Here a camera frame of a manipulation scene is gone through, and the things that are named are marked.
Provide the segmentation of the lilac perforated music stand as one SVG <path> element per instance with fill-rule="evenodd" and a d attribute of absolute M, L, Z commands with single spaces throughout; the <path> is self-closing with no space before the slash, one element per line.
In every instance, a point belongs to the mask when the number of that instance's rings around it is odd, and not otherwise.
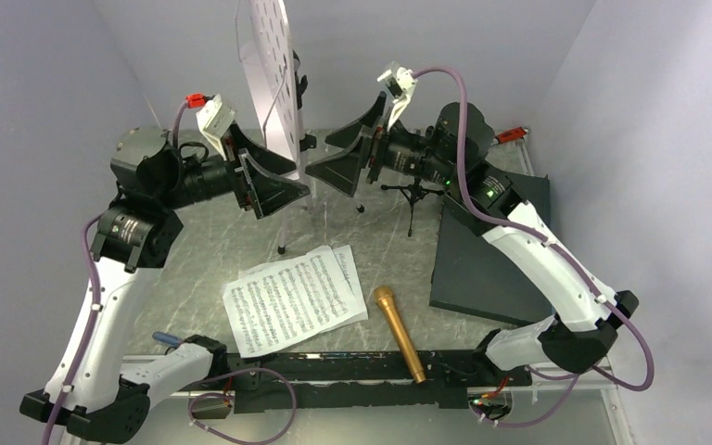
<path fill-rule="evenodd" d="M 241 1 L 236 7 L 235 35 L 239 61 L 260 123 L 265 147 L 290 162 L 285 174 L 308 185 L 303 172 L 310 150 L 298 92 L 304 77 L 298 75 L 286 6 L 283 1 Z"/>

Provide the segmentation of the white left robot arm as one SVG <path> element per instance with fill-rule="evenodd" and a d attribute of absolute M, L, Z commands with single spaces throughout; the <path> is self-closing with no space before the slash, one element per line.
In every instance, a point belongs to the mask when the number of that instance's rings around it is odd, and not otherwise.
<path fill-rule="evenodd" d="M 171 132 L 156 126 L 120 138 L 110 161 L 117 195 L 82 231 L 89 283 L 70 341 L 50 380 L 19 406 L 46 436 L 61 426 L 83 442 L 122 444 L 174 392 L 219 388 L 235 375 L 225 345 L 202 335 L 141 367 L 122 367 L 147 292 L 183 229 L 179 209 L 231 194 L 264 218 L 310 193 L 291 179 L 294 161 L 257 145 L 236 124 L 203 150 L 185 155 Z"/>

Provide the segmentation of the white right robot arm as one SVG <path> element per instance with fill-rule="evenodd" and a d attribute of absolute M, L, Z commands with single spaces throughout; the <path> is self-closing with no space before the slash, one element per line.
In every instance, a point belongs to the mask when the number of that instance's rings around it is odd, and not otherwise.
<path fill-rule="evenodd" d="M 508 174 L 487 161 L 493 129 L 474 105 L 445 105 L 423 133 L 405 129 L 374 104 L 325 141 L 336 149 L 306 173 L 346 196 L 391 170 L 440 186 L 445 208 L 474 235 L 497 249 L 551 303 L 535 324 L 490 332 L 478 345 L 474 372 L 495 385 L 515 368 L 551 362 L 576 375 L 597 370 L 638 307 L 630 291 L 593 276 L 549 229 Z"/>

